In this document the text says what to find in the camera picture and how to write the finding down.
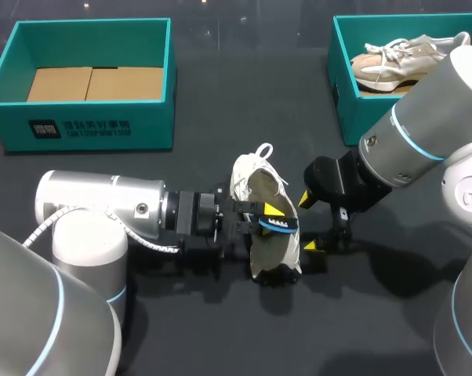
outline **teal cardboard box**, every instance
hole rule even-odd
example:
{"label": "teal cardboard box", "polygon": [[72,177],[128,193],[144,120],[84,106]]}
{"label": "teal cardboard box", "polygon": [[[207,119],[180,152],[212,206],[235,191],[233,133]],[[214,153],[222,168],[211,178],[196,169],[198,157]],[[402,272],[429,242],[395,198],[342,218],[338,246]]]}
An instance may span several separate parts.
{"label": "teal cardboard box", "polygon": [[365,43],[385,45],[394,39],[411,39],[422,34],[433,38],[453,37],[460,31],[470,33],[472,44],[472,13],[335,16],[327,71],[345,144],[357,145],[402,97],[360,93],[350,60],[366,52]]}
{"label": "teal cardboard box", "polygon": [[[83,92],[81,100],[27,101],[36,72],[69,67],[93,72],[87,76],[89,91],[97,69],[159,69],[158,97],[96,100]],[[74,84],[66,83],[56,88],[62,95]],[[135,83],[149,89],[136,77]],[[119,87],[105,90],[112,89],[119,94]],[[17,22],[0,59],[0,139],[9,152],[168,149],[175,96],[170,19]]]}

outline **shoe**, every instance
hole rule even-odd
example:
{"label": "shoe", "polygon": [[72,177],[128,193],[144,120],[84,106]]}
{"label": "shoe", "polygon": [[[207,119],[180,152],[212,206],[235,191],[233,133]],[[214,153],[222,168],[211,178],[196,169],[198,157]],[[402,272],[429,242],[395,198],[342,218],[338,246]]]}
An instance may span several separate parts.
{"label": "shoe", "polygon": [[[243,154],[236,160],[231,176],[231,197],[238,201],[265,202],[285,216],[297,218],[297,211],[285,192],[288,183],[267,161],[272,153],[273,146],[263,143],[255,153]],[[245,220],[249,221],[250,217],[245,215]],[[295,282],[302,273],[299,253],[299,229],[295,233],[252,235],[252,278],[262,284]]]}
{"label": "shoe", "polygon": [[418,81],[453,49],[470,43],[465,31],[453,38],[396,39],[382,47],[366,43],[368,53],[354,57],[351,66],[362,89],[392,92],[406,81]]}

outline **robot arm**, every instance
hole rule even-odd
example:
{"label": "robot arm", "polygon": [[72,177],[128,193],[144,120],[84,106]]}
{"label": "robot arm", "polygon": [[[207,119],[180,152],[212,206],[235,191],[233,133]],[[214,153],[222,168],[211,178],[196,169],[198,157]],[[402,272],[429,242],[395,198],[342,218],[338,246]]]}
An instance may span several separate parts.
{"label": "robot arm", "polygon": [[[43,175],[36,193],[35,214],[38,229],[27,239],[29,247],[37,237],[62,215],[79,208],[104,213],[146,248],[177,254],[184,241],[192,237],[212,238],[217,234],[228,240],[263,228],[273,231],[297,230],[294,218],[286,218],[272,205],[260,202],[234,201],[225,187],[214,193],[167,191],[162,180],[144,180],[119,175],[87,172],[50,171]],[[251,222],[241,221],[248,213]],[[180,239],[178,245],[160,246],[156,240],[169,231]],[[209,251],[222,251],[207,247]]]}
{"label": "robot arm", "polygon": [[324,201],[334,218],[330,234],[310,247],[326,250],[349,240],[351,213],[366,211],[442,162],[449,165],[445,202],[472,226],[472,46],[444,58],[361,137],[356,150],[340,159],[318,157],[306,168],[299,206]]}

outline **dark floor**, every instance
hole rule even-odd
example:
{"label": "dark floor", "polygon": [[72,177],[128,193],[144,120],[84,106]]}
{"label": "dark floor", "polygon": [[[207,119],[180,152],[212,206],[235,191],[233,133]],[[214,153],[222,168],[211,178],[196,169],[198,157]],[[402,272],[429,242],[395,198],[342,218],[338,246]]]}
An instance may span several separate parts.
{"label": "dark floor", "polygon": [[[34,193],[50,169],[205,190],[230,174],[239,154],[270,142],[270,161],[298,202],[306,165],[319,154],[339,157],[346,150],[325,77],[332,16],[472,11],[472,0],[88,4],[0,0],[0,53],[15,20],[171,16],[179,65],[174,148],[5,156],[0,144],[0,230],[17,240],[36,226]],[[293,287],[256,286],[244,262],[225,264],[219,281],[197,271],[177,277],[168,263],[144,265],[144,254],[134,250],[136,305],[124,374],[438,376],[434,317],[472,250],[472,229],[456,224],[441,201],[442,173],[434,169],[359,215],[353,228],[359,246],[331,256],[327,273],[305,275]],[[302,231],[325,230],[329,210],[301,210],[300,223]],[[35,250],[48,255],[49,237]]]}

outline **shoelace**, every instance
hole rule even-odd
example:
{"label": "shoelace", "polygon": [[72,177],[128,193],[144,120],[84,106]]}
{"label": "shoelace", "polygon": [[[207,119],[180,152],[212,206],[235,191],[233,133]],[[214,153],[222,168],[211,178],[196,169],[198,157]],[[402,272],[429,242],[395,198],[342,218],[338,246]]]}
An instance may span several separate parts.
{"label": "shoelace", "polygon": [[[262,155],[262,152],[264,152],[265,149],[268,149],[267,153],[265,155]],[[264,160],[267,160],[268,157],[270,157],[270,155],[272,153],[273,153],[273,146],[270,143],[263,143],[262,145],[257,147],[255,155],[257,157],[261,157]],[[257,163],[253,163],[252,168],[256,169],[256,167],[257,167]],[[273,175],[275,175],[278,179],[280,179],[282,183],[284,183],[285,185],[288,185],[288,183],[277,172],[274,172]],[[244,193],[245,193],[246,197],[249,197],[250,194],[252,193],[252,189],[248,188],[248,181],[249,181],[249,178],[242,177],[239,180],[237,180],[236,182],[234,182],[234,186],[237,186],[240,183],[244,183],[244,185],[246,187],[246,189],[244,190]],[[280,188],[278,187],[278,190],[276,191],[276,193],[274,195],[277,196],[277,195],[279,195],[279,193],[280,193]]]}
{"label": "shoelace", "polygon": [[380,75],[383,73],[383,69],[386,66],[386,62],[388,60],[398,60],[401,55],[412,55],[412,53],[407,49],[407,42],[407,39],[399,38],[383,46],[365,43],[365,48],[367,49],[368,53],[373,53],[376,55],[380,54],[382,56],[382,63],[380,64],[380,71],[379,75],[377,76],[376,83],[379,82]]}

